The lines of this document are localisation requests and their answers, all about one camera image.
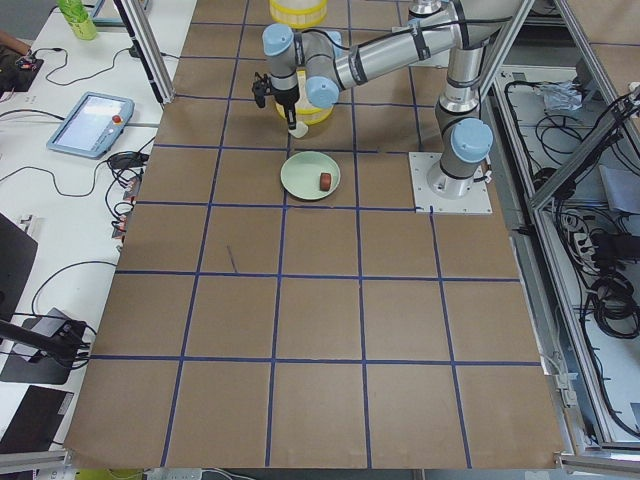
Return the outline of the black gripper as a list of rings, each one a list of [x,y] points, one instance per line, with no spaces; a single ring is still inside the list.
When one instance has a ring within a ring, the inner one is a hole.
[[[290,133],[293,133],[298,127],[295,105],[300,99],[299,87],[294,86],[289,89],[273,87],[272,94],[276,103],[281,105],[285,110],[288,130]]]

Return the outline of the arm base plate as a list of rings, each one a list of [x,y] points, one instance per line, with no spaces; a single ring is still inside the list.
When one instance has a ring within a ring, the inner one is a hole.
[[[467,179],[444,174],[438,152],[408,154],[413,198],[417,213],[490,215],[493,213],[487,184],[480,166]]]

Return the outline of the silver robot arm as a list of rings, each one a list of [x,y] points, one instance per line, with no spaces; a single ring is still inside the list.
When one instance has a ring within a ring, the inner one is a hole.
[[[374,88],[369,101],[377,105],[399,98],[405,104],[416,79],[405,75],[398,83],[388,75],[445,54],[443,84],[420,87],[416,94],[432,99],[444,146],[427,172],[428,186],[441,198],[459,200],[470,191],[493,144],[493,133],[481,118],[481,84],[490,75],[483,63],[486,46],[515,28],[524,9],[522,1],[414,1],[405,25],[350,46],[342,44],[337,31],[273,23],[262,33],[269,70],[255,77],[255,102],[263,107],[266,97],[273,97],[289,133],[300,138],[307,131],[296,111],[301,98],[315,109],[330,110],[342,92],[382,80],[395,93]]]

